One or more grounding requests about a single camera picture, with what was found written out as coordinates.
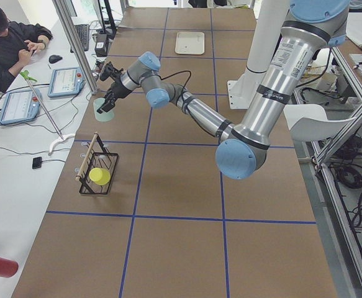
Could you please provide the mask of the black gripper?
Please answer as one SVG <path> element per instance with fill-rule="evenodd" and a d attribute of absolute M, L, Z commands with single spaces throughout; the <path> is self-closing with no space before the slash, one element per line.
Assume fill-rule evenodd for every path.
<path fill-rule="evenodd" d="M 121 78 L 116 78 L 107 90 L 105 98 L 100 97 L 96 99 L 96 111 L 98 113 L 110 112 L 113 108 L 115 108 L 115 102 L 117 99 L 123 99 L 129 94 L 130 90 L 123 85 Z"/>

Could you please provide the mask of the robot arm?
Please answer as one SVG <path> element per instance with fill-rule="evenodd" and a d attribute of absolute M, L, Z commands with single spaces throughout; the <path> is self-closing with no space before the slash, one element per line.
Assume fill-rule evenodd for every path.
<path fill-rule="evenodd" d="M 247 178 L 265 162 L 269 135 L 315 51 L 344 41 L 348 11 L 348 1 L 290 3 L 279 47 L 239 124 L 201 102 L 185 86 L 164 82 L 158 73 L 159 59 L 152 52 L 139 56 L 127 70 L 111 63 L 104 67 L 100 79 L 111 78 L 112 84 L 96 112 L 111 111 L 118 99 L 141 88 L 152 108 L 174 104 L 219 139 L 215 160 L 222 174 Z"/>

